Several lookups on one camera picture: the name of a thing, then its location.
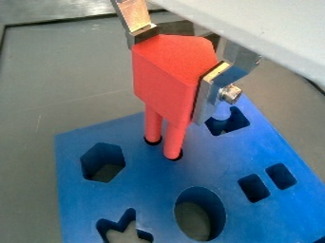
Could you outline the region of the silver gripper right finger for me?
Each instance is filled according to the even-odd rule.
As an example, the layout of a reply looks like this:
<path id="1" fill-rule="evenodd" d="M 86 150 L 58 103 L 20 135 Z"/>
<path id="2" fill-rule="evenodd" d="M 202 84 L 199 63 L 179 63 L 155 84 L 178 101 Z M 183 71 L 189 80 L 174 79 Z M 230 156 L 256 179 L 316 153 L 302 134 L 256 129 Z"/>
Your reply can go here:
<path id="1" fill-rule="evenodd" d="M 241 89 L 234 82 L 242 79 L 258 66 L 262 56 L 230 40 L 222 41 L 221 60 L 199 79 L 191 121 L 201 125 L 213 115 L 218 105 L 234 104 Z"/>

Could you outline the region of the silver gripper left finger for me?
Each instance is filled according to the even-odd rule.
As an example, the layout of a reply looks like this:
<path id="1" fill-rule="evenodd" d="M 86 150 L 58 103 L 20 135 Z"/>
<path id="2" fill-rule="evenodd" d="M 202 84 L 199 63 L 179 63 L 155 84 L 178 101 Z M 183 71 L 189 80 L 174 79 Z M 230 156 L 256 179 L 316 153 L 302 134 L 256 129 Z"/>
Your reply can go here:
<path id="1" fill-rule="evenodd" d="M 151 22 L 146 0 L 111 0 L 111 2 L 126 29 L 129 48 L 133 48 L 158 35 L 158 26 Z"/>

